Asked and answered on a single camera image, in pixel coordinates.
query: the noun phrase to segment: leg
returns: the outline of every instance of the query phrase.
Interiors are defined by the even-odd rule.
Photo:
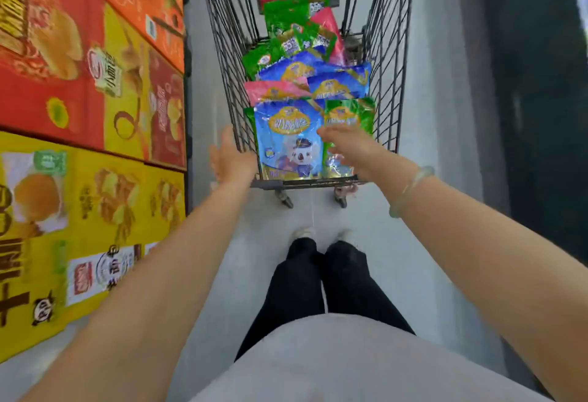
[[[371,278],[366,255],[348,242],[331,244],[322,280],[329,312],[364,316],[415,333]]]
[[[316,243],[305,237],[294,240],[286,261],[276,267],[268,294],[245,336],[235,360],[283,324],[325,313],[316,264]]]

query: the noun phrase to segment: right arm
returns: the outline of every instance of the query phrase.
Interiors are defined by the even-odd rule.
[[[390,204],[419,169],[358,129],[332,126],[320,134]],[[436,177],[418,183],[401,217],[556,400],[588,400],[588,269]]]

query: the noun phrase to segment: metal wire mesh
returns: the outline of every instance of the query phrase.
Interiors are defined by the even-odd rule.
[[[370,95],[377,104],[373,137],[386,148],[398,152],[402,104],[408,54],[410,5],[412,0],[372,0],[367,20],[360,32],[352,32],[356,11],[368,5],[362,0],[345,0],[341,34],[349,53],[358,61],[371,62]],[[217,47],[229,115],[240,151],[255,149],[254,131],[243,117],[249,106],[243,83],[247,81],[241,57],[264,39],[256,22],[251,0],[206,0]],[[260,180],[263,189],[331,187],[357,182],[357,178],[304,181]]]

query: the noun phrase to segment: koala cartoon character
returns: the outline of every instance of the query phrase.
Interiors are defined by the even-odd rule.
[[[295,166],[299,177],[311,175],[312,163],[312,142],[306,138],[297,138],[290,150],[289,160]]]

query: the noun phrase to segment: gray tile floor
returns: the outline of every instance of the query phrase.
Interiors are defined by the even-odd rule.
[[[186,14],[194,52],[191,182],[197,203],[208,193],[212,180],[207,146],[217,140],[229,117],[204,0],[191,0]],[[450,130],[452,120],[464,124],[472,118],[467,108],[471,101],[459,101],[461,108],[454,105],[459,88],[467,87],[464,55],[450,47],[450,40],[457,38],[459,48],[460,23],[459,0],[413,1],[401,153],[436,167],[443,179],[482,198],[475,134]],[[334,202],[332,189],[290,191],[289,195],[292,210],[271,192],[251,191],[182,352],[169,401],[188,400],[231,365],[262,305],[274,268],[286,256],[291,233],[304,226],[316,228],[323,250],[341,229],[355,230],[374,279],[418,335],[505,372],[499,338],[407,227],[387,215],[387,203],[373,184],[348,198],[345,210]],[[26,391],[84,323],[70,325],[66,332],[0,364],[0,400],[14,400]]]

